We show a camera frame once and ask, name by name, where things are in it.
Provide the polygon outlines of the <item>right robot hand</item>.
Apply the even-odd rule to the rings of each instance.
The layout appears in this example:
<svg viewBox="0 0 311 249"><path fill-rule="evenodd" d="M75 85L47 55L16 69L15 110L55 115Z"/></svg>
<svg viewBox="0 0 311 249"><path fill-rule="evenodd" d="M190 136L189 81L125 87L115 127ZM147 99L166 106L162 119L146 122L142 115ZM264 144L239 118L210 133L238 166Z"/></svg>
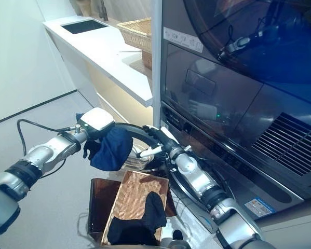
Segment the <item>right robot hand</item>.
<svg viewBox="0 0 311 249"><path fill-rule="evenodd" d="M137 158L143 158L161 152L170 153L175 148L180 148L178 140L164 126L156 128L154 126L145 125L143 126L143 130L157 140L157 146L155 146L155 148L149 148L137 153Z"/></svg>

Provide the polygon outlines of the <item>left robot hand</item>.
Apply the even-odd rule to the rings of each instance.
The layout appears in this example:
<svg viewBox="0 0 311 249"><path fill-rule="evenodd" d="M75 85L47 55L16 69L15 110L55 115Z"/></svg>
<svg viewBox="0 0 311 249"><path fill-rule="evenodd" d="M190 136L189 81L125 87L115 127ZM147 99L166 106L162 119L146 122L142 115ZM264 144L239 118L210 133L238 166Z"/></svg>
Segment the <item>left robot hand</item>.
<svg viewBox="0 0 311 249"><path fill-rule="evenodd" d="M83 158L91 160L100 150L101 139L114 126L114 118L106 110L95 107L86 113L76 114L77 124L84 129L87 140L84 144Z"/></svg>

